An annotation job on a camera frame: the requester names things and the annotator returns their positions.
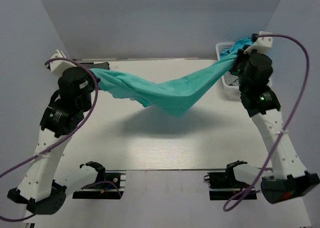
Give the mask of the teal t shirt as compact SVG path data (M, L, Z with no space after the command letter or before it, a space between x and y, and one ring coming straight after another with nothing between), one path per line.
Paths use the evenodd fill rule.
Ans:
M131 99L144 107L156 106L172 116L182 116L224 74L224 65L215 62L184 77L154 83L141 77L112 70L91 69L99 78L100 90L116 99Z

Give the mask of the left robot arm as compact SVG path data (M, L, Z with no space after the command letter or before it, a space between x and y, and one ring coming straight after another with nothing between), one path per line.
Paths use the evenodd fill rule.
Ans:
M67 144L92 112L94 88L92 75L81 68L68 68L58 79L58 90L40 122L35 159L19 186L7 194L13 202L25 204L32 214L54 214L75 191L89 184L101 187L106 181L105 168L93 161L63 178L54 178Z

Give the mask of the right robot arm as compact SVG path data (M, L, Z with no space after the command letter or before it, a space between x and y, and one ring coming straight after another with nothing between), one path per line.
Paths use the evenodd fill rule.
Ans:
M319 185L320 178L307 171L286 133L280 103L268 86L273 72L271 59L256 50L247 54L240 49L231 69L237 70L241 103L263 139L272 170L236 161L226 166L227 184L238 187L243 182L254 183L271 204L306 195Z

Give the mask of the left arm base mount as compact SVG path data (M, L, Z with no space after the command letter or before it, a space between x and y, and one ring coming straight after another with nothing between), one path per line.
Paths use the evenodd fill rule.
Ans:
M106 171L98 184L73 193L72 199L120 200L126 182L126 171Z

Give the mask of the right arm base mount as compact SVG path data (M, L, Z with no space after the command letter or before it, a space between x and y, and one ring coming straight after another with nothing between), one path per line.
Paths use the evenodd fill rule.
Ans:
M227 201L233 195L249 187L248 184L239 181L230 183L222 170L208 172L203 179L208 183L211 201Z

